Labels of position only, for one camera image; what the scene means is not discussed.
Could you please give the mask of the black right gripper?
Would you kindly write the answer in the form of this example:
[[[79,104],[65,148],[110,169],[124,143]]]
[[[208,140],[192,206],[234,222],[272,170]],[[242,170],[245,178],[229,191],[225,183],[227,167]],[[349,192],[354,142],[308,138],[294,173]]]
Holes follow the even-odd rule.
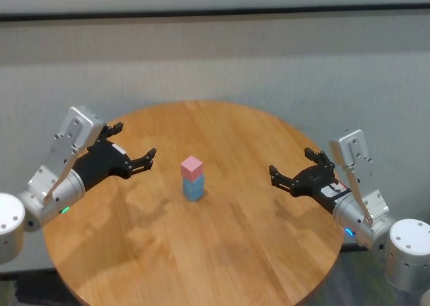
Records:
[[[270,165],[271,185],[290,193],[293,197],[311,197],[332,214],[337,200],[349,194],[351,190],[336,178],[335,164],[324,151],[316,152],[306,147],[304,155],[314,165],[304,169],[293,179],[281,174],[275,166]]]

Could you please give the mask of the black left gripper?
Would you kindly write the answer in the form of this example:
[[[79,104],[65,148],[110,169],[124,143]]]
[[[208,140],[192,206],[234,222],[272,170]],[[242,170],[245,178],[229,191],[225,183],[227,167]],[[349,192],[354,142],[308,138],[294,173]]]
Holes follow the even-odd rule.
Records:
[[[85,191],[104,181],[110,176],[122,179],[151,170],[156,148],[152,148],[140,158],[130,160],[126,151],[106,139],[120,133],[124,124],[118,122],[113,126],[103,125],[99,133],[99,142],[88,148],[86,154],[76,160],[73,170],[80,177]]]

